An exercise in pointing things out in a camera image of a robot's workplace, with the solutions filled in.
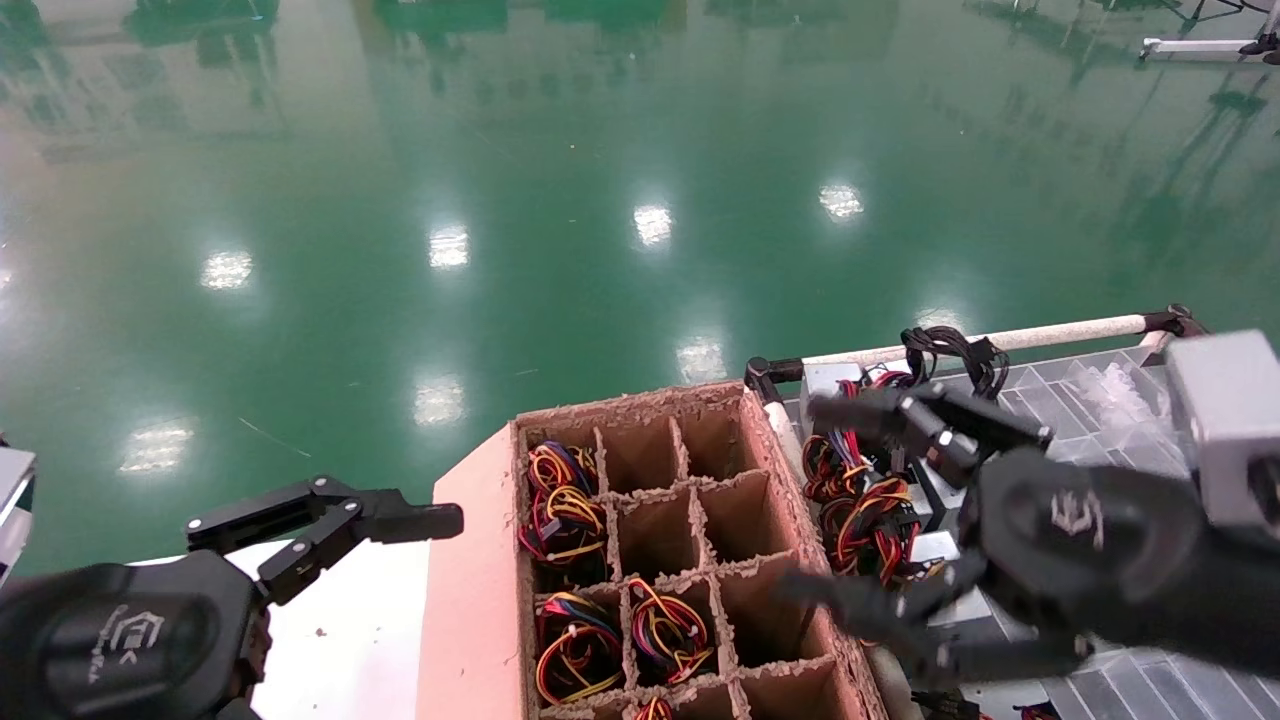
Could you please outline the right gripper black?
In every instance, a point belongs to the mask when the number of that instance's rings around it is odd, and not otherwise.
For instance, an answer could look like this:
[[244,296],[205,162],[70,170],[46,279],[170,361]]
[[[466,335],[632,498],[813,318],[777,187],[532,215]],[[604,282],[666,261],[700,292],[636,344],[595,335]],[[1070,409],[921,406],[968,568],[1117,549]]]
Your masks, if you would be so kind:
[[[1190,630],[1193,574],[1213,555],[1190,482],[1055,461],[1042,455],[1052,428],[941,383],[815,395],[806,415],[820,429],[888,439],[955,489],[970,487],[963,544],[984,560],[943,562],[896,592],[869,577],[800,569],[776,583],[783,601],[823,607],[845,635],[886,648],[919,685],[1066,676],[1093,653],[1084,635],[1172,646]],[[979,584],[1041,632],[978,642],[931,625]]]

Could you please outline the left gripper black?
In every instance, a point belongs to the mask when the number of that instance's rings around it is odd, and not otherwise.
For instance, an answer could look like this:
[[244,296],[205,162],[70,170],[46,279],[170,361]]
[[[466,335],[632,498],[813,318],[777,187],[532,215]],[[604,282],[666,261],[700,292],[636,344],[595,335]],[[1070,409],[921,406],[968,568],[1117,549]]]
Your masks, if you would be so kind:
[[[447,541],[463,529],[457,503],[314,477],[191,519],[187,550],[198,552],[182,559],[9,580],[1,715],[252,719],[271,647],[266,601],[289,603],[365,541]],[[292,542],[260,564],[260,588],[221,557],[283,536]]]

